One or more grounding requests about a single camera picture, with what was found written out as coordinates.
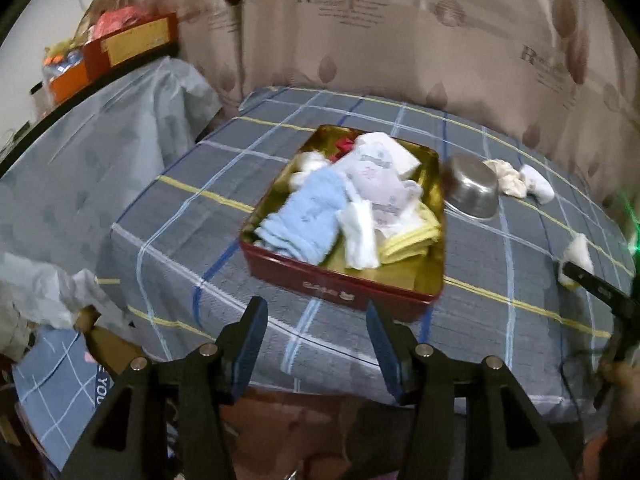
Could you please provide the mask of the white fluffy sock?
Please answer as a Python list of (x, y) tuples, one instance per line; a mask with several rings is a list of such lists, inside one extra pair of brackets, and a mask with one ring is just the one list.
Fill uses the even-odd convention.
[(568, 290), (575, 290), (579, 284), (569, 278), (563, 271), (564, 266), (568, 262), (576, 264), (576, 266), (579, 266), (582, 270), (593, 273), (593, 263), (589, 255), (588, 240), (584, 233), (574, 235), (570, 244), (564, 249), (559, 262), (559, 284)]

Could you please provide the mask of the yellow white cloth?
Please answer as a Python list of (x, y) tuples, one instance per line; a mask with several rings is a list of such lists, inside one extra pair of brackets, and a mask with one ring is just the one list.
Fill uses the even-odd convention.
[(377, 269), (426, 256), (442, 238), (442, 225), (424, 203), (417, 202), (388, 226), (377, 228), (370, 200), (356, 200), (336, 214), (345, 244), (345, 263), (355, 270)]

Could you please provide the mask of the light blue towel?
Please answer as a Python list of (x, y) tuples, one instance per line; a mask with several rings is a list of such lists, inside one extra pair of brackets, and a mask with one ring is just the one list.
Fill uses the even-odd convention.
[(340, 234), (337, 213), (348, 205), (345, 180), (332, 167), (312, 172), (276, 212), (255, 230), (255, 245), (286, 258), (316, 264)]

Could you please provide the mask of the white printed tissue pack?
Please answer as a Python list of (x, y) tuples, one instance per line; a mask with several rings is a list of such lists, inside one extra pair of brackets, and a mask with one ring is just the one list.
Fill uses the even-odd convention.
[(354, 147), (333, 164), (357, 195), (371, 203), (374, 225), (381, 231), (421, 199), (422, 188), (411, 180), (420, 167), (408, 148), (384, 132), (360, 134)]

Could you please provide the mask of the white knotted cloth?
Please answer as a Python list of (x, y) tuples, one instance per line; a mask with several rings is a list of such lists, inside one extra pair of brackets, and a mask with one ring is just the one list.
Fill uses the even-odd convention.
[(541, 205), (554, 200), (555, 192), (551, 183), (534, 167), (521, 166), (520, 177), (526, 185), (527, 193), (533, 195)]

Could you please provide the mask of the cream patterned sock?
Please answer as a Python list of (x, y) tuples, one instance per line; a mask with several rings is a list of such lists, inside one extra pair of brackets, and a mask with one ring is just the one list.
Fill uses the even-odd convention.
[(526, 183), (510, 162), (502, 159), (485, 159), (483, 164), (495, 174), (501, 194), (520, 200), (527, 196)]

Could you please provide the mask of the steel bowl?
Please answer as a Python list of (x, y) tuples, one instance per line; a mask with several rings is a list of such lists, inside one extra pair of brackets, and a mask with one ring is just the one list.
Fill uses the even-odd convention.
[(440, 172), (445, 203), (476, 220), (490, 220), (498, 214), (499, 190), (496, 174), (478, 157), (454, 154)]

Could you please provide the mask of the red toffee tin box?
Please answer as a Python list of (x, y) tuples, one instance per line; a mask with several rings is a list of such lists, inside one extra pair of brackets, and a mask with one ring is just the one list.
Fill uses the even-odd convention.
[(439, 156), (427, 146), (322, 125), (242, 227), (250, 273), (273, 285), (413, 322), (444, 286)]

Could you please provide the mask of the translucent plastic cover sheet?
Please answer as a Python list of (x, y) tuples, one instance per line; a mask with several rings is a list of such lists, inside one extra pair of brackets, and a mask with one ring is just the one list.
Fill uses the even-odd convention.
[(192, 148), (221, 109), (198, 70), (161, 58), (74, 107), (1, 178), (1, 304), (70, 328), (88, 304), (132, 336), (98, 284), (106, 238), (124, 209)]

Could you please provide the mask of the beige leaf-print curtain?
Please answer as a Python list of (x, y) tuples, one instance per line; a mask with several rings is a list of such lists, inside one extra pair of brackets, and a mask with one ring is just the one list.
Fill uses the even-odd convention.
[(446, 110), (639, 210), (639, 53), (603, 0), (92, 0), (175, 13), (183, 56), (227, 110), (278, 84)]

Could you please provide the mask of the orange box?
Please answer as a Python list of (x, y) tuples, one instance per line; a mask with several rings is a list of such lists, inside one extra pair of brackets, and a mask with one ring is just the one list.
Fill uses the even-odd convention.
[(84, 61), (72, 66), (49, 82), (49, 92), (54, 105), (60, 105), (90, 84)]

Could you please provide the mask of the red yellow cardboard box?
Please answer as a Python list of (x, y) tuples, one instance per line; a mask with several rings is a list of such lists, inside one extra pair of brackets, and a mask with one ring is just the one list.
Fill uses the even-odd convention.
[(97, 40), (91, 39), (92, 30), (89, 41), (82, 47), (90, 82), (142, 54), (178, 42), (178, 18), (174, 12), (150, 13), (144, 21)]

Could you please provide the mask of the red plastic bag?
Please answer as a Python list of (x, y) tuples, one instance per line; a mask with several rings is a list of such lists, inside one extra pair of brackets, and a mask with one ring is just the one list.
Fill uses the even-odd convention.
[(112, 32), (138, 24), (149, 16), (149, 12), (145, 12), (137, 6), (123, 6), (113, 11), (104, 12), (93, 26), (91, 39), (97, 40)]

